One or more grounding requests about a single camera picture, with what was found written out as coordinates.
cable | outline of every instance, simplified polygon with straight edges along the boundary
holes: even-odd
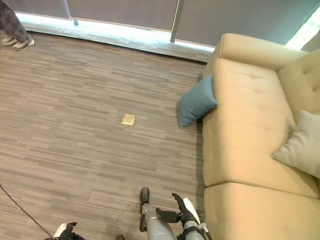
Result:
[[[211,236],[210,232],[206,232],[206,235],[208,236],[209,240],[213,240],[213,238],[212,238],[212,236]]]
[[[27,212],[9,195],[9,193],[7,193],[7,191],[2,187],[1,183],[0,183],[0,188],[1,188],[2,191],[4,191],[4,193],[12,200],[12,202],[15,203],[15,205],[17,205],[29,218],[31,218],[32,221],[34,221],[35,224],[37,224],[46,234],[48,234],[48,236],[50,236],[50,238],[52,238],[51,234],[50,234],[43,226],[41,226],[29,213],[27,213]]]

floor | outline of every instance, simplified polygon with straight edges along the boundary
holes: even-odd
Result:
[[[204,219],[201,125],[177,127],[176,103],[204,65],[34,33],[25,51],[0,48],[0,179],[50,233],[63,222],[88,240],[147,239],[139,193]],[[133,126],[123,115],[135,116]],[[46,234],[0,191],[0,239]],[[182,227],[173,224],[177,235]]]
[[[71,20],[21,13],[18,13],[17,16],[23,26],[29,31],[108,43],[202,63],[207,63],[214,51],[212,47],[199,49],[170,43],[171,35],[166,32],[161,34],[160,32],[157,33],[132,27],[82,20],[79,20],[79,25],[75,26]]]

tufted cushion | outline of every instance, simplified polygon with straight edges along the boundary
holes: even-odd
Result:
[[[219,107],[203,119],[204,183],[245,183],[319,197],[310,175],[271,158],[295,121],[275,71],[219,58]]]
[[[278,76],[296,121],[301,110],[320,114],[320,49],[287,64]]]
[[[204,191],[215,240],[319,240],[320,200],[228,182]]]

shoe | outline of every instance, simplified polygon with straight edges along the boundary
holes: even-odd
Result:
[[[25,50],[29,46],[32,46],[33,44],[35,44],[35,40],[33,40],[30,36],[30,38],[27,41],[17,42],[15,45],[13,45],[13,47],[15,50],[21,51]]]
[[[1,40],[1,43],[5,46],[11,46],[16,44],[18,41],[13,36],[7,36],[5,39]]]

beige couch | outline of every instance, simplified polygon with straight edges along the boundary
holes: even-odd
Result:
[[[203,119],[204,208],[214,239],[320,240],[317,180],[271,158],[300,110],[320,114],[320,49],[227,33],[209,74],[218,107]]]

